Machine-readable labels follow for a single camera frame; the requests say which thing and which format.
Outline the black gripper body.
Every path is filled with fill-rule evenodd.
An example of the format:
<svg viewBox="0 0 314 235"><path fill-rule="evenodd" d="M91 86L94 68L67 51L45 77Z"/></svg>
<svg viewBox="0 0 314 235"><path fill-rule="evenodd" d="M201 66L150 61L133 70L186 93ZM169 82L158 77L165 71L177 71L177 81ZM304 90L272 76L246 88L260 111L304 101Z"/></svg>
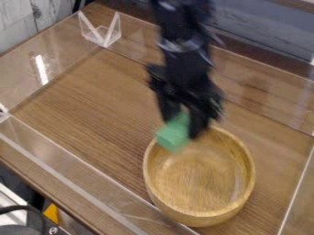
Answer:
<svg viewBox="0 0 314 235"><path fill-rule="evenodd" d="M210 78L214 62L209 47L186 51L162 48L161 51L165 63L149 63L146 66L151 90L177 95L181 106L186 106L188 110L192 106L221 106L222 116L224 92Z"/></svg>

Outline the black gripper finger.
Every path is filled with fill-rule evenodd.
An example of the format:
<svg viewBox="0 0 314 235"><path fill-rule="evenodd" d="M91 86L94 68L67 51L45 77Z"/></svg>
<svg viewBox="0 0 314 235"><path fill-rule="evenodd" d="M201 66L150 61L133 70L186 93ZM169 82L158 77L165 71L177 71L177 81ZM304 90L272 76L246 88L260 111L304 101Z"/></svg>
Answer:
<svg viewBox="0 0 314 235"><path fill-rule="evenodd" d="M182 111L181 101L177 95L170 95L158 92L157 104L165 122L173 120Z"/></svg>
<svg viewBox="0 0 314 235"><path fill-rule="evenodd" d="M192 106L189 117L189 137L194 140L208 130L212 121L220 120L221 106L208 106L206 108Z"/></svg>

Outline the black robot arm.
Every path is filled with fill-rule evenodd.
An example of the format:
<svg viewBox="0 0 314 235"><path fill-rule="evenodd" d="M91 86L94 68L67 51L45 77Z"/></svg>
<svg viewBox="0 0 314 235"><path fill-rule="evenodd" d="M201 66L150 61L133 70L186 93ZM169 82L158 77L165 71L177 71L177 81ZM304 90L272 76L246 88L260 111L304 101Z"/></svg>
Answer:
<svg viewBox="0 0 314 235"><path fill-rule="evenodd" d="M149 64L150 88L157 93L162 119L170 121L189 111L188 135L196 139L224 115L224 91L210 78L212 35L206 20L213 13L210 0L150 0L163 53L162 65Z"/></svg>

